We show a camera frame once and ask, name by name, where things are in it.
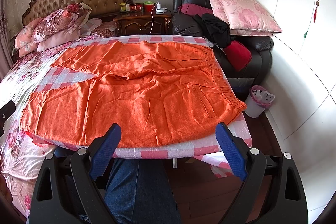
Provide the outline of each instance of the red pillow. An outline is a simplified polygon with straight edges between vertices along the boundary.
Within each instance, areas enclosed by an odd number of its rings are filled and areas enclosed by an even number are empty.
[[[189,16],[194,16],[194,15],[199,15],[200,17],[203,14],[211,14],[212,15],[212,10],[192,4],[192,3],[187,3],[187,4],[182,4],[179,8],[179,11],[181,11],[183,14],[189,15]]]
[[[237,40],[233,40],[223,51],[236,71],[245,68],[252,60],[251,52]]]

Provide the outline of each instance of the screw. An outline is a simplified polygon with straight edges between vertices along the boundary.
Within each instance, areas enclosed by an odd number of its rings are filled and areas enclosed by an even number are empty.
[[[85,153],[86,153],[86,148],[84,148],[84,147],[78,149],[78,151],[77,151],[78,155],[84,155]]]
[[[259,154],[259,150],[256,149],[256,148],[251,148],[251,149],[250,149],[250,152],[251,152],[253,155],[258,155],[258,154]]]
[[[292,158],[292,155],[288,152],[284,153],[283,156],[286,158],[286,159],[291,159]]]
[[[46,158],[47,160],[50,160],[50,159],[53,158],[53,156],[54,156],[53,153],[48,153],[48,154],[45,156],[45,158]]]

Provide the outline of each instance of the charging cable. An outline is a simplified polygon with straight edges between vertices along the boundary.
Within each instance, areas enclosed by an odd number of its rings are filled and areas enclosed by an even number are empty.
[[[158,3],[158,1],[155,3],[155,5],[153,6],[152,11],[151,11],[151,14],[152,14],[152,27],[151,27],[151,31],[149,32],[149,35],[151,35],[152,30],[153,30],[153,25],[154,25],[153,10],[154,10],[154,8],[156,7],[157,3]]]

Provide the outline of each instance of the black leather armchair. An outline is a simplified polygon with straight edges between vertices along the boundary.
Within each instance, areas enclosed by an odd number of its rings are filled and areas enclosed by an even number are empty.
[[[197,22],[188,15],[179,13],[182,4],[192,3],[211,9],[209,0],[173,0],[174,16],[172,18],[174,35],[189,35],[202,37],[203,32]],[[223,69],[236,96],[245,100],[252,85],[260,85],[272,65],[271,48],[273,41],[270,37],[241,37],[236,40],[244,44],[252,55],[251,62],[242,70],[236,71],[230,64],[224,52],[216,45],[211,47],[214,55]]]

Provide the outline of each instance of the trash can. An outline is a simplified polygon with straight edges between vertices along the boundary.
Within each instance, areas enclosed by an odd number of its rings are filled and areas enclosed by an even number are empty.
[[[270,93],[268,93],[268,95],[270,95],[268,96],[269,103],[266,102],[267,100],[264,100],[264,102],[258,100],[258,98],[254,95],[254,92],[257,90],[265,90],[267,92],[267,90],[260,85],[254,85],[253,87],[251,87],[250,94],[245,100],[247,108],[244,110],[245,113],[251,118],[257,118],[261,113],[264,112],[265,109],[271,107],[274,100],[274,95]]]

